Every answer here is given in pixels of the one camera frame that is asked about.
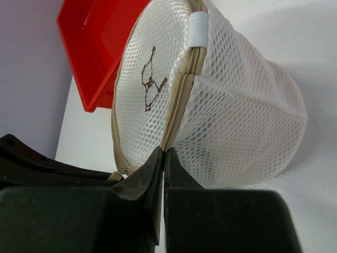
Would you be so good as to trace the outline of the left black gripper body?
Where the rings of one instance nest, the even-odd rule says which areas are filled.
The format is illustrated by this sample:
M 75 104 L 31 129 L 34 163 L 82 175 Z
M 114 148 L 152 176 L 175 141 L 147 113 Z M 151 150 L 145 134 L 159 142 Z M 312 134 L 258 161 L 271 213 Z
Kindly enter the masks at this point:
M 124 177 L 117 172 L 82 169 L 50 159 L 12 134 L 1 137 L 1 188 L 11 186 L 113 187 Z

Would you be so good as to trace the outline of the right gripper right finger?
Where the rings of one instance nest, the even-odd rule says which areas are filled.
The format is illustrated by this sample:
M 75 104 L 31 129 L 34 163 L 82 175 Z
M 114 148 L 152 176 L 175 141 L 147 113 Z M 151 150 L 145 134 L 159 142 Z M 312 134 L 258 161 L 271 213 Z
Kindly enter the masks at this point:
M 191 200 L 202 189 L 183 168 L 174 148 L 165 153 L 164 168 L 164 222 L 167 252 L 183 252 L 188 246 L 187 230 L 192 227 Z

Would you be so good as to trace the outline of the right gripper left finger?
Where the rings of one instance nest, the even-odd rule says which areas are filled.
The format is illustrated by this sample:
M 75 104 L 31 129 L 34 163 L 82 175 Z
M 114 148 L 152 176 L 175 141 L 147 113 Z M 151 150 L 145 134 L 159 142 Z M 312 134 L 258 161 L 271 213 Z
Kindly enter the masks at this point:
M 146 162 L 113 187 L 121 200 L 123 221 L 118 233 L 122 252 L 154 252 L 160 242 L 162 150 L 156 147 Z

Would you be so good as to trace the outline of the white mesh laundry bag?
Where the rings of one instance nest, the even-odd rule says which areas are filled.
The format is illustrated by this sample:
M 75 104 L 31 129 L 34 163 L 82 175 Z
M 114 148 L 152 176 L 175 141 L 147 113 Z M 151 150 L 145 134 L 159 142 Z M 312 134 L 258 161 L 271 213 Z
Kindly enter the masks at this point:
M 151 1 L 137 19 L 112 106 L 119 173 L 174 148 L 206 188 L 254 184 L 287 167 L 307 119 L 290 75 L 212 2 Z

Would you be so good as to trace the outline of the red plastic tray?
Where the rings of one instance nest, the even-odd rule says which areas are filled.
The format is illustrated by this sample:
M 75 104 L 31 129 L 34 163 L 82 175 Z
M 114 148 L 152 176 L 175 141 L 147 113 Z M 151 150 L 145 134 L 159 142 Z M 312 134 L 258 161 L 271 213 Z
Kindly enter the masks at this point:
M 86 112 L 112 107 L 114 82 L 129 34 L 149 3 L 65 0 L 57 26 Z

